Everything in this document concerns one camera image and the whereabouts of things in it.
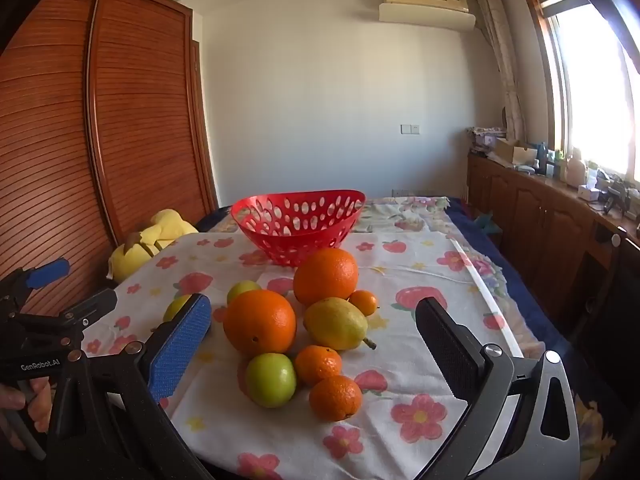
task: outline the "human hand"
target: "human hand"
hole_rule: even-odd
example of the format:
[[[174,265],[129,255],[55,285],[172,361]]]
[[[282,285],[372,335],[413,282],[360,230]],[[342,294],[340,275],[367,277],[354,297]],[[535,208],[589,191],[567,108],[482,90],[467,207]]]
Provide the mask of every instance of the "human hand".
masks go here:
[[[49,429],[49,418],[51,416],[51,387],[48,377],[39,377],[30,381],[35,397],[29,403],[27,412],[34,422],[34,427],[39,433]],[[0,408],[7,410],[21,410],[24,408],[26,400],[20,390],[0,384]],[[24,444],[18,436],[9,428],[4,416],[0,420],[0,428],[8,437],[9,442],[15,449],[24,449]]]

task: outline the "small orange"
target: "small orange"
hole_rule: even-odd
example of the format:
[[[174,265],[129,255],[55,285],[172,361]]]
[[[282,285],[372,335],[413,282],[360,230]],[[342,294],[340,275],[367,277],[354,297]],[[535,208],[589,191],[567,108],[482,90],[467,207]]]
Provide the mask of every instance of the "small orange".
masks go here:
[[[289,301],[270,290],[249,290],[226,308],[225,335],[245,357],[284,353],[296,336],[296,314]]]
[[[309,405],[320,420],[338,422],[349,418],[360,409],[362,391],[348,377],[328,377],[311,388]]]
[[[358,263],[347,251],[326,248],[316,251],[296,269],[293,293],[305,306],[324,298],[346,300],[358,284]]]
[[[378,298],[368,290],[356,290],[349,296],[349,303],[357,306],[365,316],[370,316],[378,308]]]
[[[342,358],[329,347],[310,345],[296,356],[294,366],[300,380],[307,386],[314,386],[322,379],[340,375]]]

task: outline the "red plastic basket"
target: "red plastic basket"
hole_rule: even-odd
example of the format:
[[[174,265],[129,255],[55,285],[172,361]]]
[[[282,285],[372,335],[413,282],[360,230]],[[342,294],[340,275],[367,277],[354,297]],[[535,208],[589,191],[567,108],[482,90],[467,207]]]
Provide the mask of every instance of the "red plastic basket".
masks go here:
[[[276,264],[297,267],[318,249],[339,247],[365,199],[353,189],[258,195],[233,204],[231,216]]]

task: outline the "yellow plush toy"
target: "yellow plush toy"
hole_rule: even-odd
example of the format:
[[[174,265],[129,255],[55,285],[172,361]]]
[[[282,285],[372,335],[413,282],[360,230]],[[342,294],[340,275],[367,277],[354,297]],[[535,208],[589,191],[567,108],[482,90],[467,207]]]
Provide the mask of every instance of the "yellow plush toy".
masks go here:
[[[173,209],[164,209],[154,215],[151,224],[130,234],[111,254],[108,277],[116,283],[122,283],[176,238],[198,232]]]

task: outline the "beige curtain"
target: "beige curtain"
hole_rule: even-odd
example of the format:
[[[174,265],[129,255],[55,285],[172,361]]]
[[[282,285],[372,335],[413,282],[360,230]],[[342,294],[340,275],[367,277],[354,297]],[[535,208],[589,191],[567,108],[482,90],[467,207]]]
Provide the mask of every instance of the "beige curtain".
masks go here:
[[[507,139],[526,142],[527,135],[518,99],[516,59],[507,15],[501,0],[478,0],[478,4],[500,69],[507,115]]]

